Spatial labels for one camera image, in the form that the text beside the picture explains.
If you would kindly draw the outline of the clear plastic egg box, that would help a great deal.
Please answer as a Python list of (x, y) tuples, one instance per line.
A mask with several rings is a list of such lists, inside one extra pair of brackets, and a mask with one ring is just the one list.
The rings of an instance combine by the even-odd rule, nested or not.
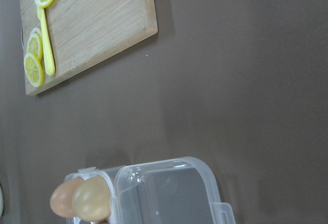
[(65, 181), (103, 177), (112, 194), (108, 223), (235, 223), (215, 176), (202, 160), (182, 157), (107, 169), (79, 169)]

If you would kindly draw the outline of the brown egg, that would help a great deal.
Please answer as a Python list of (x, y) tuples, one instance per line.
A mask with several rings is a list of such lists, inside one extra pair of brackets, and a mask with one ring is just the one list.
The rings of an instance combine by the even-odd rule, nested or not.
[(73, 218), (76, 216), (72, 198), (77, 188), (84, 182), (80, 177), (63, 182), (51, 195), (51, 210), (58, 216), (64, 218)]
[(110, 188), (101, 176), (84, 181), (72, 197), (73, 210), (80, 219), (89, 222), (102, 221), (111, 215)]

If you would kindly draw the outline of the brown egg in box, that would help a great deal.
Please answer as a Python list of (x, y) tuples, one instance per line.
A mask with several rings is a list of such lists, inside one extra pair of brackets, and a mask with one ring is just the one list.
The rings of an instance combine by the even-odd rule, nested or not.
[(111, 215), (110, 188), (101, 176), (84, 181), (72, 197), (73, 210), (80, 219), (89, 222), (102, 221)]

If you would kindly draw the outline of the wooden cutting board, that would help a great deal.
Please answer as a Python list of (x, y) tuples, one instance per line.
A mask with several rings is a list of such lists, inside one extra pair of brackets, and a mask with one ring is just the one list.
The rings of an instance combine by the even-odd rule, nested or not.
[(158, 31), (154, 0), (54, 0), (46, 8), (55, 74), (37, 95), (87, 70)]

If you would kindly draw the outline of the yellow plastic knife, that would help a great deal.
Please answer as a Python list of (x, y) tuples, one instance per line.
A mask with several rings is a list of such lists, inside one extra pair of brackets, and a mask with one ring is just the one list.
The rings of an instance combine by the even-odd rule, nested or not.
[(45, 72), (48, 76), (53, 76), (55, 74), (55, 62), (48, 34), (45, 11), (44, 8), (38, 6), (36, 7), (36, 11), (41, 26)]

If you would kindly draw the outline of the lemon slice behind front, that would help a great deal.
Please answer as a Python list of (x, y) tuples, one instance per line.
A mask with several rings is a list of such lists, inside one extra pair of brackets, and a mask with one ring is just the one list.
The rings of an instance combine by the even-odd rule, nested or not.
[(43, 56), (43, 45), (40, 28), (35, 27), (32, 29), (27, 42), (26, 52), (34, 55), (38, 61), (41, 61)]

